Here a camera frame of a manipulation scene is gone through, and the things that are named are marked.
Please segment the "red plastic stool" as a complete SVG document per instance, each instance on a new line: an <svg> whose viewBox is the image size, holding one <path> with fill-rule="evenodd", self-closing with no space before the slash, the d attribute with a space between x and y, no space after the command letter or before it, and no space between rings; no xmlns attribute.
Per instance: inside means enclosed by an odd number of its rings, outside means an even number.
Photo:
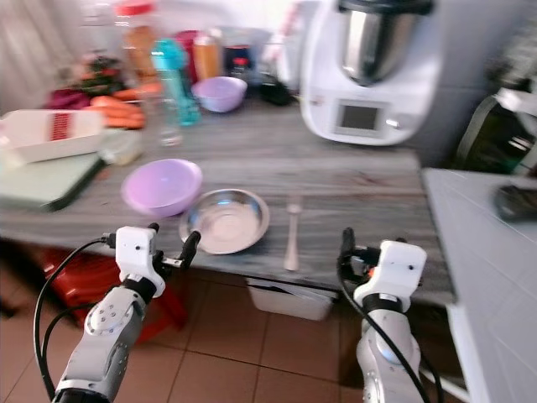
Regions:
<svg viewBox="0 0 537 403"><path fill-rule="evenodd" d="M64 306L73 307L97 302L120 283L119 268L111 257L103 254L80 254L72 264L66 266L57 280L50 285ZM188 285L183 275L166 280L166 288L160 298L153 299L139 334L139 344L146 343L157 335L171 330L180 332L189 322L189 310L185 306Z"/></svg>

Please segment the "dark jar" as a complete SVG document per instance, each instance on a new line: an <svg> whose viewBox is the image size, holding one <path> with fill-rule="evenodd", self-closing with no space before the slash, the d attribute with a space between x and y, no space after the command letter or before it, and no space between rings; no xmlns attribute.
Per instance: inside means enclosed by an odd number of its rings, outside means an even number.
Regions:
<svg viewBox="0 0 537 403"><path fill-rule="evenodd" d="M247 85L253 83L252 50L246 44L233 44L223 47L225 55L225 73L227 76L239 78Z"/></svg>

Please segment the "clear drinking glass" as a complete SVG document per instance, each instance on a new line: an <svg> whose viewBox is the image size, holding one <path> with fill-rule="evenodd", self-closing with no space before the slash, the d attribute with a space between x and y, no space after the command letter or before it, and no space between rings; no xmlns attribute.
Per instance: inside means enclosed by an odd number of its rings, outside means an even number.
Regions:
<svg viewBox="0 0 537 403"><path fill-rule="evenodd" d="M160 83L142 85L139 89L147 126L153 126L159 134L159 142L164 147L173 147L183 142L175 100L162 88Z"/></svg>

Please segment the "teal water bottle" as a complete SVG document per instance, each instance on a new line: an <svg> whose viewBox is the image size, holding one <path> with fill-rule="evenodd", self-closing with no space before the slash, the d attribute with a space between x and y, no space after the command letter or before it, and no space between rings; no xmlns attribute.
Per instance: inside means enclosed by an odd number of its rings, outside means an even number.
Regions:
<svg viewBox="0 0 537 403"><path fill-rule="evenodd" d="M189 56L175 39L157 39L151 49L151 62L169 99L175 103L178 123L190 127L201 120L196 98L193 97L187 71Z"/></svg>

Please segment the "small purple plastic bowl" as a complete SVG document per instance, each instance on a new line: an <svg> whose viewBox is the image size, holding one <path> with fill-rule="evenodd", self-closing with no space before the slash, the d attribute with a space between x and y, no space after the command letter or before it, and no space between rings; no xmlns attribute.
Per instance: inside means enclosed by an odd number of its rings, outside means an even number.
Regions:
<svg viewBox="0 0 537 403"><path fill-rule="evenodd" d="M248 84L242 78L215 76L203 78L192 92L201 107L214 113L227 113L238 108L246 97Z"/></svg>

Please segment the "white plastic bin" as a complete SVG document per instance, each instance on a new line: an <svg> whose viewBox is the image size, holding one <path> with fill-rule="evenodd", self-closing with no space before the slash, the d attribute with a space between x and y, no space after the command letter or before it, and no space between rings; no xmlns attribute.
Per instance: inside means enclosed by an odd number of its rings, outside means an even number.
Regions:
<svg viewBox="0 0 537 403"><path fill-rule="evenodd" d="M306 320L325 320L339 296L337 291L289 285L280 281L246 281L247 290L258 310Z"/></svg>

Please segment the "bunch of red green plants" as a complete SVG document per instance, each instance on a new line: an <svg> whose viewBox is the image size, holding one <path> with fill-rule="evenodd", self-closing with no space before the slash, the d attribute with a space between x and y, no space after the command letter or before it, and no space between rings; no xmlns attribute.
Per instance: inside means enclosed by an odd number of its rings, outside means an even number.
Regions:
<svg viewBox="0 0 537 403"><path fill-rule="evenodd" d="M124 65L118 58L89 54L74 66L70 87L91 97L111 96L128 89L123 70Z"/></svg>

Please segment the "stainless steel plate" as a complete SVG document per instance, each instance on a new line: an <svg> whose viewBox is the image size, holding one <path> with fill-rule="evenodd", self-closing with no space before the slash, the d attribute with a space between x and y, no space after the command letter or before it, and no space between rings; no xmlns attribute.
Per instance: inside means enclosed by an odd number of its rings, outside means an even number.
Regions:
<svg viewBox="0 0 537 403"><path fill-rule="evenodd" d="M219 189L199 196L180 216L178 232L185 239L201 234L202 252L222 256L249 249L268 231L271 212L261 196L242 189Z"/></svg>

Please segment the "black chair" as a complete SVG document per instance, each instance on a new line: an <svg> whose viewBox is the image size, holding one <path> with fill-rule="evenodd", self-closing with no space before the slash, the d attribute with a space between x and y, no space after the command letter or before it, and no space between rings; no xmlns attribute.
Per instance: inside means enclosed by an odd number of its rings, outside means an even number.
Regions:
<svg viewBox="0 0 537 403"><path fill-rule="evenodd" d="M537 86L502 88L469 119L450 168L537 178Z"/></svg>

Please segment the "white box with red stripe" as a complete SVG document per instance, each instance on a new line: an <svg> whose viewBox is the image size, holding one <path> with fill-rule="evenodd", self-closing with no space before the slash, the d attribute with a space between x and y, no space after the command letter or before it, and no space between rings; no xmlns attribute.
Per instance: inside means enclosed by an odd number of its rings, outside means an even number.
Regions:
<svg viewBox="0 0 537 403"><path fill-rule="evenodd" d="M83 110L16 110L0 120L0 151L22 164L93 154L105 116Z"/></svg>

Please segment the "tall jar with red lid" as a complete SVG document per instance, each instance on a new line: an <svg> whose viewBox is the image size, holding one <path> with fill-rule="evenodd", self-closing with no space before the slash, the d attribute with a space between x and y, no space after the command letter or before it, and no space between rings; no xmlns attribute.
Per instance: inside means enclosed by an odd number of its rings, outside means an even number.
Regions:
<svg viewBox="0 0 537 403"><path fill-rule="evenodd" d="M156 8L156 0L119 0L112 5L114 23L138 84L156 81L156 68L151 61L151 50L158 38Z"/></svg>

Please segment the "dark item on counter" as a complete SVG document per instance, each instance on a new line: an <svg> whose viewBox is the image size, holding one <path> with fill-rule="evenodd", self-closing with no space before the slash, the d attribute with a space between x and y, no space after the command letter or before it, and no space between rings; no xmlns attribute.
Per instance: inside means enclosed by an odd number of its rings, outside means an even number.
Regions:
<svg viewBox="0 0 537 403"><path fill-rule="evenodd" d="M493 193L493 206L505 222L537 222L537 189L502 185Z"/></svg>

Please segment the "white kitchen cooking machine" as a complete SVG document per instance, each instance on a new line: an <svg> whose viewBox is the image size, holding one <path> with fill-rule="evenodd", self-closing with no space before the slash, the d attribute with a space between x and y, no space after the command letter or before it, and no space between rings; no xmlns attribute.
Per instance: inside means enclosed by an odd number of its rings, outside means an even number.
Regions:
<svg viewBox="0 0 537 403"><path fill-rule="evenodd" d="M429 115L442 58L435 0L318 0L300 114L323 139L400 144Z"/></svg>

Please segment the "large purple plastic bowl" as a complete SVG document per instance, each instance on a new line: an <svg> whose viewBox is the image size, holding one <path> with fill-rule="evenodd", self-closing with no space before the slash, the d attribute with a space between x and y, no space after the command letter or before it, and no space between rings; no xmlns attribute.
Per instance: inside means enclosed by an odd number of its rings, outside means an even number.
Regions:
<svg viewBox="0 0 537 403"><path fill-rule="evenodd" d="M159 159L139 166L122 184L124 203L149 217L187 211L200 195L203 173L185 159Z"/></svg>

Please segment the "orange bottle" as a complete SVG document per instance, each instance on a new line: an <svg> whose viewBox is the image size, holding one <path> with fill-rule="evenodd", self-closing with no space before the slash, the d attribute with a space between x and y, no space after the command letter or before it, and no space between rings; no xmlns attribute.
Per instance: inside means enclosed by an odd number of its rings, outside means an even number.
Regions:
<svg viewBox="0 0 537 403"><path fill-rule="evenodd" d="M225 74L222 68L220 42L211 31L200 32L193 41L193 65L198 81Z"/></svg>

